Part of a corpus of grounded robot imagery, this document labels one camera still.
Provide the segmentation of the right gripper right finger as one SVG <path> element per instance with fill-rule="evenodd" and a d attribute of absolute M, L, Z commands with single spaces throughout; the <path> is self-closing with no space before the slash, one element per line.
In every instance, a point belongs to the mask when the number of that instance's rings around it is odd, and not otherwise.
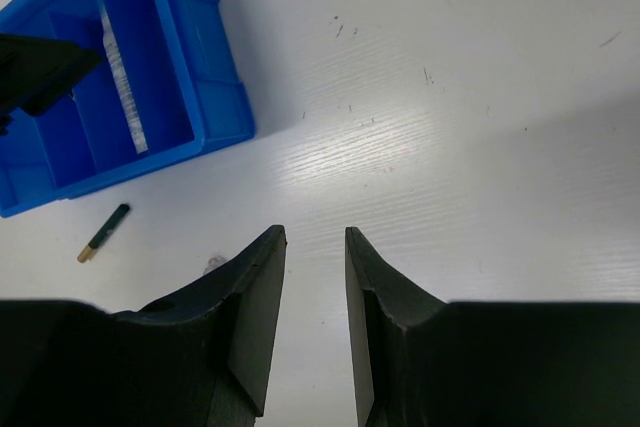
<path fill-rule="evenodd" d="M 345 276 L 362 426 L 635 426 L 639 307 L 444 302 L 355 227 Z"/>

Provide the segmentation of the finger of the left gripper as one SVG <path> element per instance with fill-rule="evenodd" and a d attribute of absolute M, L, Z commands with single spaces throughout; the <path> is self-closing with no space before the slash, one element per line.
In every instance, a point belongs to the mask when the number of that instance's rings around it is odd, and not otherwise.
<path fill-rule="evenodd" d="M 1 36 L 1 117 L 20 109 L 44 114 L 104 60 L 74 42 L 13 34 Z"/>

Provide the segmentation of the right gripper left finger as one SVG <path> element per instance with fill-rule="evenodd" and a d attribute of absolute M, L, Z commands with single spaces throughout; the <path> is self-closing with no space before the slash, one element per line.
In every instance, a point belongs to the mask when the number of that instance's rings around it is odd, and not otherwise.
<path fill-rule="evenodd" d="M 286 235 L 138 311 L 1 305 L 5 426 L 251 426 L 265 410 Z"/>

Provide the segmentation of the clear white lotion bottle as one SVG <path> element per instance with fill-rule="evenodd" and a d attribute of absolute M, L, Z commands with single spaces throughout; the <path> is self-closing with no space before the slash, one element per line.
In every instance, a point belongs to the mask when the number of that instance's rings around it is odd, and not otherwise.
<path fill-rule="evenodd" d="M 100 3 L 100 20 L 103 29 L 103 47 L 134 149 L 137 155 L 143 155 L 148 152 L 148 143 L 144 134 L 131 85 L 126 74 L 122 55 L 104 2 Z"/>

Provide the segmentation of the blue plastic organizer tray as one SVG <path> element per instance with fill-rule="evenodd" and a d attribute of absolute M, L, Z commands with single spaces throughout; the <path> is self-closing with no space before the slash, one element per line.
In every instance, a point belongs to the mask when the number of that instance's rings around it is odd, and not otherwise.
<path fill-rule="evenodd" d="M 256 132 L 220 0 L 12 0 L 5 33 L 68 40 L 103 62 L 1 139 L 1 214 L 81 197 Z"/>

